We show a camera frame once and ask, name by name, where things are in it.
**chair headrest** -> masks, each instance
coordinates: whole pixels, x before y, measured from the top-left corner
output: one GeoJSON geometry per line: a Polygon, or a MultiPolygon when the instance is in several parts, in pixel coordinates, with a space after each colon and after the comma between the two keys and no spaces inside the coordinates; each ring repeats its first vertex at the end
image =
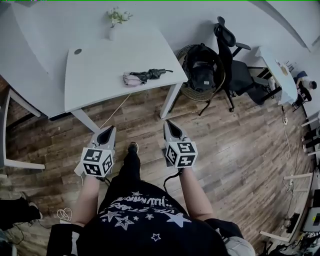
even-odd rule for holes
{"type": "Polygon", "coordinates": [[[219,16],[213,31],[218,40],[224,42],[228,47],[233,47],[236,44],[236,37],[225,27],[225,22],[225,19],[219,16]]]}

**white flowers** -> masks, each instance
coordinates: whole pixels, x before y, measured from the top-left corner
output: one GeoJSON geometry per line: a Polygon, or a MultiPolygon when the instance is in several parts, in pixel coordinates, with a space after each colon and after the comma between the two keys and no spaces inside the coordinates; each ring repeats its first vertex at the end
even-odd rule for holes
{"type": "Polygon", "coordinates": [[[118,11],[118,9],[119,7],[115,7],[106,12],[108,15],[108,18],[111,20],[111,23],[112,23],[111,28],[113,28],[116,24],[122,24],[122,22],[127,22],[128,20],[130,20],[130,17],[133,16],[128,11],[121,13],[118,11]]]}

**black cable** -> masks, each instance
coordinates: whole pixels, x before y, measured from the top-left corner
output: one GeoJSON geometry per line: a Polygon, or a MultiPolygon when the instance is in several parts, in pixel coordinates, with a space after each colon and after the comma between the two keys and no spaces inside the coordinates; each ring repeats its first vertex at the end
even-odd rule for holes
{"type": "Polygon", "coordinates": [[[298,155],[299,155],[299,150],[300,150],[300,146],[301,146],[301,139],[300,139],[300,143],[299,143],[299,147],[298,147],[298,152],[296,153],[296,158],[295,158],[295,168],[294,168],[294,174],[296,174],[296,170],[297,170],[297,163],[298,163],[298,155]]]}
{"type": "Polygon", "coordinates": [[[108,178],[105,178],[109,182],[109,186],[111,185],[111,181],[108,178]]]}
{"type": "Polygon", "coordinates": [[[21,239],[18,243],[14,243],[13,241],[11,242],[12,244],[18,246],[18,245],[20,245],[21,242],[25,239],[25,235],[24,235],[24,233],[22,232],[22,230],[18,227],[18,225],[16,225],[16,224],[13,224],[13,225],[16,226],[16,227],[18,228],[18,230],[20,230],[20,232],[21,232],[21,234],[22,234],[22,239],[21,239]]]}
{"type": "Polygon", "coordinates": [[[37,221],[39,222],[40,226],[43,227],[43,228],[45,228],[46,230],[50,230],[50,229],[52,228],[52,226],[51,226],[51,227],[45,227],[44,225],[42,225],[42,224],[40,223],[40,220],[39,220],[39,219],[37,219],[37,221]]]}
{"type": "Polygon", "coordinates": [[[167,191],[167,188],[166,188],[166,182],[167,182],[168,180],[172,179],[172,178],[175,178],[175,177],[180,176],[180,174],[182,174],[182,171],[183,171],[183,170],[184,170],[183,168],[179,169],[178,172],[177,172],[175,175],[171,175],[171,176],[169,176],[168,178],[166,178],[166,179],[164,180],[163,187],[164,187],[164,190],[165,190],[165,192],[166,192],[167,194],[168,194],[168,191],[167,191]]]}
{"type": "MultiPolygon", "coordinates": [[[[296,174],[296,171],[297,171],[298,155],[299,155],[299,150],[300,150],[301,142],[302,142],[302,141],[300,140],[299,147],[298,147],[298,152],[296,153],[296,158],[295,158],[295,168],[294,168],[294,173],[293,173],[293,175],[295,175],[295,174],[296,174]]],[[[291,195],[291,199],[290,199],[289,207],[288,207],[288,210],[286,211],[285,216],[287,216],[287,215],[288,215],[289,210],[290,210],[290,206],[291,206],[292,199],[294,198],[294,195],[293,195],[294,186],[295,186],[295,184],[294,184],[294,183],[292,183],[292,195],[291,195]]]]}

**chair armrest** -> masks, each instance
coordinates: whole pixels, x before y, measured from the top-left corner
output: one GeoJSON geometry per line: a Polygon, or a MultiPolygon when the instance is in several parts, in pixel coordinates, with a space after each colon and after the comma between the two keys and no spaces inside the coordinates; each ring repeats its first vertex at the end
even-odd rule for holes
{"type": "Polygon", "coordinates": [[[241,49],[251,50],[250,46],[244,43],[236,42],[235,46],[237,47],[237,49],[235,49],[235,51],[232,53],[233,58],[238,54],[238,52],[241,51],[241,49]]]}
{"type": "Polygon", "coordinates": [[[249,50],[249,51],[251,50],[251,47],[249,45],[244,44],[244,43],[236,42],[235,46],[243,48],[243,49],[246,49],[246,50],[249,50]]]}
{"type": "Polygon", "coordinates": [[[261,85],[261,86],[268,86],[269,85],[267,79],[263,79],[263,78],[255,77],[255,76],[252,76],[252,79],[253,79],[253,82],[255,84],[258,84],[258,85],[261,85]]]}

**person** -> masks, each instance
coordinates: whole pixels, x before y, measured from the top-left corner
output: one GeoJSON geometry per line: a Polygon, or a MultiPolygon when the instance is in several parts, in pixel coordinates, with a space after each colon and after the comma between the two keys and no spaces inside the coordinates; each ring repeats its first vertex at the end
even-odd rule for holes
{"type": "Polygon", "coordinates": [[[310,90],[314,90],[317,88],[317,83],[316,81],[311,80],[308,76],[307,73],[302,71],[300,72],[297,77],[296,77],[296,82],[295,82],[295,86],[296,88],[299,90],[302,87],[310,90]]]}
{"type": "Polygon", "coordinates": [[[303,151],[306,153],[308,148],[314,147],[315,145],[320,143],[320,126],[318,126],[316,129],[313,129],[312,131],[308,131],[305,136],[302,136],[301,141],[308,141],[312,140],[308,143],[304,143],[302,145],[303,151]]]}
{"type": "Polygon", "coordinates": [[[99,209],[100,182],[86,176],[72,223],[52,226],[47,256],[255,256],[236,224],[216,219],[190,167],[179,176],[188,215],[164,190],[141,180],[138,151],[132,142],[99,209]]]}
{"type": "Polygon", "coordinates": [[[3,231],[11,229],[15,223],[30,223],[42,218],[38,207],[28,202],[24,194],[16,200],[0,200],[0,229],[3,231]]]}

